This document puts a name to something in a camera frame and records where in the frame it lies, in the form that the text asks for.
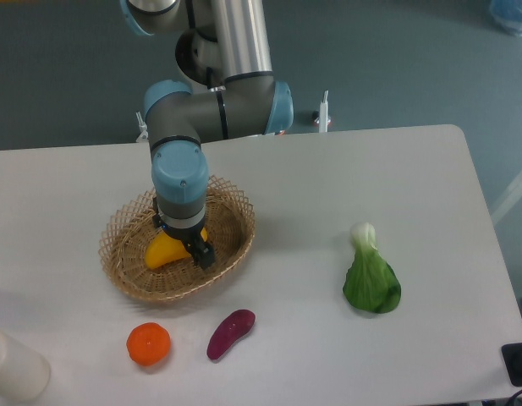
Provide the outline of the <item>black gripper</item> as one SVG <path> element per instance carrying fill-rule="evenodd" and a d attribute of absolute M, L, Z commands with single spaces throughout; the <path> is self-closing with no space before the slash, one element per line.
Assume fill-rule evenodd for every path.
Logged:
<path fill-rule="evenodd" d="M 169 237 L 181 241 L 196 266 L 206 270 L 214 264 L 215 251 L 201 237 L 201 231 L 205 226 L 204 216 L 178 219 L 160 215 L 156 196 L 152 199 L 152 208 L 154 211 L 152 216 L 154 228 L 162 228 Z"/>

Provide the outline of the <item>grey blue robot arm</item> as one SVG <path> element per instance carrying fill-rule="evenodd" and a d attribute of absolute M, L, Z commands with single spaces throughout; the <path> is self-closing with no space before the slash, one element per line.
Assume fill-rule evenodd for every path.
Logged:
<path fill-rule="evenodd" d="M 144 96 L 153 222 L 205 269 L 215 252 L 201 234 L 209 179 L 202 141 L 278 134 L 294 119 L 289 86 L 273 76 L 263 4 L 123 1 L 120 8 L 141 36 L 181 34 L 175 58 L 186 81 L 157 82 Z"/>

